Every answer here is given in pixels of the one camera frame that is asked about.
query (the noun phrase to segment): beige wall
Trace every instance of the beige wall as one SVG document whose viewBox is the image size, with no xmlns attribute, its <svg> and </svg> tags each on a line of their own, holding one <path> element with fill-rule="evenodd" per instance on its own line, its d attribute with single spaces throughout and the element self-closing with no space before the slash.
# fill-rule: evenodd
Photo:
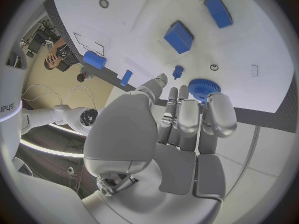
<svg viewBox="0 0 299 224">
<path fill-rule="evenodd" d="M 67 71 L 61 72 L 58 69 L 53 69 L 52 71 L 46 70 L 44 67 L 44 59 L 47 55 L 47 48 L 42 47 L 39 54 L 34 61 L 31 72 L 29 73 L 27 83 L 25 84 L 26 89 L 33 84 L 43 84 L 47 85 L 55 92 L 57 92 L 62 100 L 66 98 L 69 90 L 74 86 L 86 86 L 93 92 L 96 108 L 104 107 L 113 85 L 99 79 L 98 77 L 94 77 L 91 80 L 86 80 L 82 83 L 77 81 L 77 75 L 80 71 L 80 65 L 75 64 L 71 66 Z M 26 95 L 23 98 L 33 100 L 37 96 L 41 95 L 45 92 L 50 92 L 46 87 L 35 86 L 30 88 Z M 33 108 L 52 108 L 55 105 L 59 105 L 59 100 L 55 94 L 46 94 L 39 97 L 37 100 L 33 102 L 28 102 Z M 91 99 L 84 94 L 83 92 L 75 91 L 71 94 L 71 96 L 66 101 L 67 105 L 71 108 L 76 107 L 89 107 L 93 108 L 93 103 Z"/>
</svg>

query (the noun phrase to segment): blue gear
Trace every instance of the blue gear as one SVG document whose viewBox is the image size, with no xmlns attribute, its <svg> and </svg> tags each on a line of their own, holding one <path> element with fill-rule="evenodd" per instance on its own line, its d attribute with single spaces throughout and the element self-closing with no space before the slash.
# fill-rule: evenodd
<svg viewBox="0 0 299 224">
<path fill-rule="evenodd" d="M 207 102 L 207 97 L 210 93 L 221 92 L 221 88 L 215 82 L 206 79 L 195 79 L 189 83 L 189 92 L 201 101 L 201 105 L 204 106 Z"/>
</svg>

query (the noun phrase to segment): blue block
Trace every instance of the blue block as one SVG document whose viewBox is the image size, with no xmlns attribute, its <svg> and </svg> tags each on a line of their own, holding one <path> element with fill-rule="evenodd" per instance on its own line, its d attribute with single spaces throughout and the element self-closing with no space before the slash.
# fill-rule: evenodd
<svg viewBox="0 0 299 224">
<path fill-rule="evenodd" d="M 105 57 L 99 56 L 93 51 L 87 51 L 83 56 L 83 61 L 94 67 L 97 67 L 98 69 L 102 69 L 104 68 L 107 60 Z"/>
<path fill-rule="evenodd" d="M 120 84 L 121 84 L 122 86 L 126 86 L 126 85 L 128 84 L 128 82 L 129 82 L 129 79 L 131 78 L 132 74 L 133 74 L 132 71 L 127 70 L 127 71 L 125 72 L 124 77 L 122 78 Z"/>
<path fill-rule="evenodd" d="M 219 28 L 233 24 L 232 17 L 221 0 L 205 0 L 204 4 L 208 7 Z"/>
<path fill-rule="evenodd" d="M 168 29 L 164 39 L 169 42 L 178 54 L 181 54 L 191 49 L 193 35 L 180 21 L 177 21 Z"/>
</svg>

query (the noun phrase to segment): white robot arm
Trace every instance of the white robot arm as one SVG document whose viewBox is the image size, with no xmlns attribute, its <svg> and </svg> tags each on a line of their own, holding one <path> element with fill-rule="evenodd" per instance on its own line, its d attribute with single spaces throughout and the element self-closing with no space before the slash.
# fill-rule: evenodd
<svg viewBox="0 0 299 224">
<path fill-rule="evenodd" d="M 71 109 L 68 105 L 55 106 L 52 109 L 27 110 L 22 109 L 22 134 L 34 127 L 50 123 L 68 124 L 73 130 L 87 136 L 98 114 L 103 111 L 78 107 Z"/>
</svg>

